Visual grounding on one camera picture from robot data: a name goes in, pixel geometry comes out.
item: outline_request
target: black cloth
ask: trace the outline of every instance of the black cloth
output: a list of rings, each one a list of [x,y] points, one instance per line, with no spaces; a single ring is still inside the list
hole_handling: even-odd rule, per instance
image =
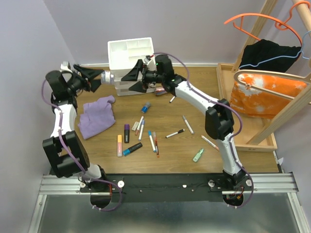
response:
[[[240,66],[246,64],[257,65],[261,61],[281,55],[296,56],[300,49],[301,47],[280,46],[272,41],[262,39],[253,45],[245,47]],[[246,66],[241,69],[258,69],[284,73],[298,58],[282,57],[262,63],[257,67]]]

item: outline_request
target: orange bag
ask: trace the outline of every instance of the orange bag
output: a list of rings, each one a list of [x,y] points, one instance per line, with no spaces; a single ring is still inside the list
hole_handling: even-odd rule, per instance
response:
[[[239,79],[247,84],[273,90],[292,97],[298,95],[307,86],[304,82],[270,75],[241,74],[239,75]],[[236,111],[251,117],[272,119],[289,102],[290,100],[282,97],[234,82],[230,106]]]

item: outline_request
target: purple cloth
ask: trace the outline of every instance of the purple cloth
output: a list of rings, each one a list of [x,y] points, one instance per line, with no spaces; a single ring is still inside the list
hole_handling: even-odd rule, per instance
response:
[[[84,139],[105,131],[116,122],[111,109],[114,102],[115,98],[108,96],[83,105],[84,114],[80,115],[78,126]]]

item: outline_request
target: wooden post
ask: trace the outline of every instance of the wooden post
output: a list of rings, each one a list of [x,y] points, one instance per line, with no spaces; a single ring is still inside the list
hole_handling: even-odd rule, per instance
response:
[[[286,121],[297,114],[303,107],[311,101],[311,84],[303,89],[294,100],[285,106],[271,121],[265,125],[263,129],[258,132],[247,144],[258,145],[275,130],[277,130]]]
[[[300,0],[292,0],[293,4],[300,2]],[[311,13],[306,4],[300,4],[296,6],[296,10],[301,18],[301,21],[305,25],[307,31],[311,31]]]
[[[277,3],[277,0],[266,0],[266,2],[264,3],[260,13],[261,14],[264,14],[264,15],[270,15],[273,8],[275,7]],[[267,21],[267,18],[264,18],[264,17],[258,17],[256,19],[256,22],[254,24],[254,27],[251,31],[251,34],[258,37],[264,24],[266,23]],[[256,39],[252,38],[251,36],[248,37],[248,39],[246,40],[243,48],[242,48],[242,51],[240,52],[236,62],[234,63],[233,65],[233,68],[231,70],[231,72],[236,72],[238,69],[239,69],[239,65],[241,63],[241,60],[242,60],[242,56],[243,56],[243,53],[244,53],[244,49],[247,45],[252,45],[256,42]]]

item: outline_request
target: white organizer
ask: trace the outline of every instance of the white organizer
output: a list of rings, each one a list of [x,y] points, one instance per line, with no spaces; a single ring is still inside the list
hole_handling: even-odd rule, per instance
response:
[[[114,85],[118,96],[141,94],[136,91],[129,91],[136,82],[121,82],[121,78],[132,70],[138,59],[144,59],[146,55],[152,55],[154,48],[150,37],[129,40],[116,40],[108,42],[108,59],[111,74],[114,75]],[[153,57],[149,63],[150,70],[156,70],[156,62]],[[148,88],[147,93],[153,92],[154,88]]]

